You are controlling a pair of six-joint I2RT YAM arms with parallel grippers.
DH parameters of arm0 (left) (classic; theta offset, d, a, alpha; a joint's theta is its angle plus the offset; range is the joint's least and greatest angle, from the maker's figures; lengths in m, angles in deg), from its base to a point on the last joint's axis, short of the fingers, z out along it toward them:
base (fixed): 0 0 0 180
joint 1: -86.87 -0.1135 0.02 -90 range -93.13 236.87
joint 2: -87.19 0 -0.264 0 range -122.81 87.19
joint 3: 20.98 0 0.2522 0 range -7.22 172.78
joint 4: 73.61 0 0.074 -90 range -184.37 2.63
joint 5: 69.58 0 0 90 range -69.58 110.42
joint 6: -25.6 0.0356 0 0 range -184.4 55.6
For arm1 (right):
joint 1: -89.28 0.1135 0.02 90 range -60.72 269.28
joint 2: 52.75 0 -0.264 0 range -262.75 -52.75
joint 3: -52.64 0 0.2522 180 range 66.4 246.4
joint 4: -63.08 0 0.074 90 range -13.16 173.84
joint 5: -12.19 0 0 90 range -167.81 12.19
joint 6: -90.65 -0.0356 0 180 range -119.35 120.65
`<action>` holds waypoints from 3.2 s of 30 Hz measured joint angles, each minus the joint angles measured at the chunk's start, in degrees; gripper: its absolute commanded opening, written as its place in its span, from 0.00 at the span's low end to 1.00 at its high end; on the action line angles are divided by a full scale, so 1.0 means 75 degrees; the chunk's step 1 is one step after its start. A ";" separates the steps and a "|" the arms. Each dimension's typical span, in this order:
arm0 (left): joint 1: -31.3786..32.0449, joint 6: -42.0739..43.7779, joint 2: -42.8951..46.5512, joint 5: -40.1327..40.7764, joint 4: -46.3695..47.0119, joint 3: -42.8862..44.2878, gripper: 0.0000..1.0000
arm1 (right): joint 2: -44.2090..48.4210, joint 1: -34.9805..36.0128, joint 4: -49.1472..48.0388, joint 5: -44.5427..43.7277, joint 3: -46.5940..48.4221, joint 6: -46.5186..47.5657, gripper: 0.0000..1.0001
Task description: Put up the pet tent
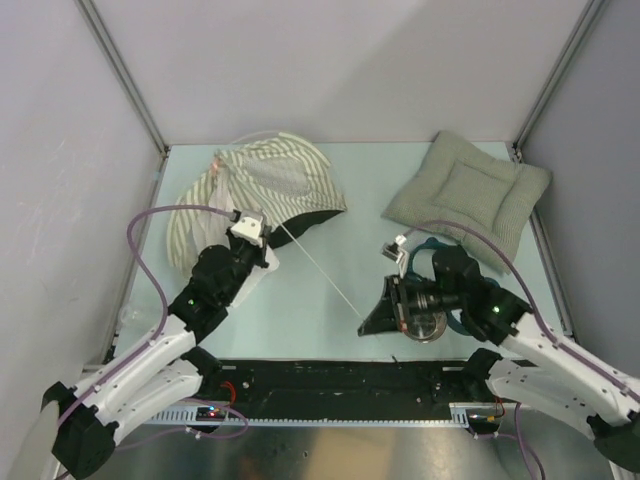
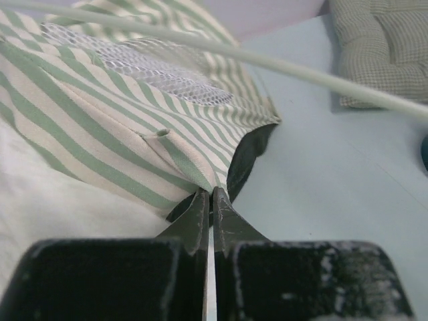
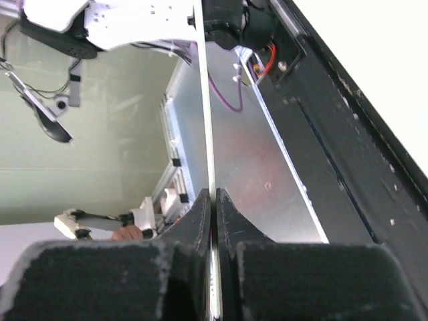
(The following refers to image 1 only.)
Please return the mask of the striped green white pet tent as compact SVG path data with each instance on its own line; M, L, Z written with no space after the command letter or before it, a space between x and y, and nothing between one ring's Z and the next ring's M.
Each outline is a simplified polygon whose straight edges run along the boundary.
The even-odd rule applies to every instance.
M256 268L231 305L239 306L258 283L279 267L275 250L309 228L345 212L344 194L330 175L331 161L298 135L279 132L234 148L219 149L213 161L177 200L178 205L218 210L253 210L272 228L267 269Z

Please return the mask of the green checked cushion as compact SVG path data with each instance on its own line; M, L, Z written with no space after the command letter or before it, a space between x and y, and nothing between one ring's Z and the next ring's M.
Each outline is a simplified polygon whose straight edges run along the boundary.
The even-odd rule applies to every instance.
M493 270L508 274L550 171L497 159L450 131L440 131L414 177L383 212L459 242Z

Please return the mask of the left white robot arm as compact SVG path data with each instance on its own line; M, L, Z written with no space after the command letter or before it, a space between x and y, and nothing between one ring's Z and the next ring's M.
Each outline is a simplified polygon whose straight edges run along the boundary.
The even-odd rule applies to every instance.
M57 382L45 391L44 404L60 408L52 454L66 474L88 478L155 414L220 391L220 364L200 344L226 319L250 275L269 265L265 235L227 237L227 245L200 253L187 286L133 346L75 385Z

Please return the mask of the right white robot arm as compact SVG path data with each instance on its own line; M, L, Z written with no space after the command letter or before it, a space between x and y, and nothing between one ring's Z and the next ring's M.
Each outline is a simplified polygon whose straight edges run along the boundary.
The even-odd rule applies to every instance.
M409 271L409 254L398 244L382 253L398 266L384 279L381 298L358 329L361 336L402 333L428 343L442 336L457 310L463 328L534 364L527 373L514 361L480 348L466 361L464 393L476 401L491 394L555 418L591 440L610 462L639 470L639 381L554 333L534 307L485 278L460 246L432 256L433 279Z

